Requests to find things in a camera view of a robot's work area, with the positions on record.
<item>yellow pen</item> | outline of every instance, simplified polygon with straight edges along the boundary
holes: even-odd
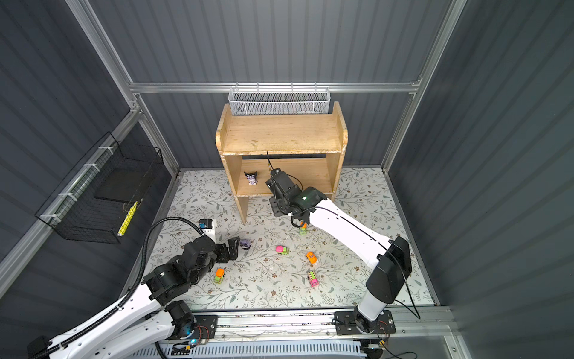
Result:
[[[126,234],[127,227],[130,225],[130,221],[131,221],[132,217],[134,216],[134,213],[135,213],[135,210],[137,209],[137,207],[138,207],[138,202],[135,201],[134,205],[127,212],[126,219],[123,220],[123,223],[119,228],[118,237],[121,237],[124,234]]]

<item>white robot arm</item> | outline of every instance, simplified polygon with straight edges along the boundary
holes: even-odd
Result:
[[[357,328],[371,333],[379,314],[394,301],[412,272],[409,244],[401,237],[391,240],[363,226],[313,187],[302,191],[280,168],[271,171],[266,184],[274,194],[269,202],[276,217],[288,214],[326,231],[373,270],[354,312]]]
[[[236,260],[239,237],[228,240],[228,246],[215,244],[209,237],[214,237],[213,231],[210,230],[212,226],[206,228],[206,235],[202,229],[185,218],[167,217],[151,226],[144,239],[142,253],[146,253],[152,230],[170,220],[189,224],[200,236],[187,243],[181,255],[157,266],[146,276],[143,276],[145,258],[142,258],[134,286],[124,297],[66,333],[50,340],[45,337],[37,338],[28,346],[30,358],[122,358],[146,344],[171,337],[174,333],[178,338],[187,339],[193,332],[194,317],[183,301],[172,300],[197,284],[211,271],[214,263]],[[165,306],[165,311],[126,329],[145,315]]]

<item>metal mounting plate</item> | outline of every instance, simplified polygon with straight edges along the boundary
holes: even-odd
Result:
[[[335,312],[335,321],[337,323],[345,323],[345,325],[335,325],[337,329],[337,335],[363,334],[359,331],[355,324],[353,311]],[[377,325],[371,334],[388,335],[397,332],[397,329],[394,325],[393,315],[390,311],[383,311],[383,313],[379,315],[379,318],[377,318],[377,321],[379,322],[379,325]]]
[[[206,327],[209,332],[209,339],[215,338],[215,331],[217,330],[217,315],[196,315],[195,321],[197,325]]]

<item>wooden shelf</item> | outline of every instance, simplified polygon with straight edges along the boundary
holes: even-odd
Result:
[[[309,186],[317,188],[319,191],[331,195],[333,187],[329,177],[327,159],[275,159],[271,160],[274,168],[281,168],[282,171],[295,176],[303,184],[303,190]],[[265,181],[269,179],[269,164],[267,160],[243,160],[241,163],[241,173],[253,173],[257,171],[257,184],[250,186],[245,176],[237,183],[238,197],[270,196]]]
[[[226,121],[223,155],[341,152],[333,115],[231,116]]]
[[[335,198],[347,150],[348,133],[338,102],[324,115],[233,116],[226,104],[215,134],[223,166],[243,223],[249,197],[271,196],[266,159],[247,160],[247,155],[304,155],[325,153],[323,158],[274,159],[272,165],[298,178],[302,190],[315,187]],[[250,186],[244,172],[257,171],[257,185]]]

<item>black wire basket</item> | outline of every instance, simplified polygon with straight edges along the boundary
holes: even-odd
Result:
[[[36,217],[66,240],[119,244],[163,166],[161,150],[114,142],[84,166],[52,213]]]

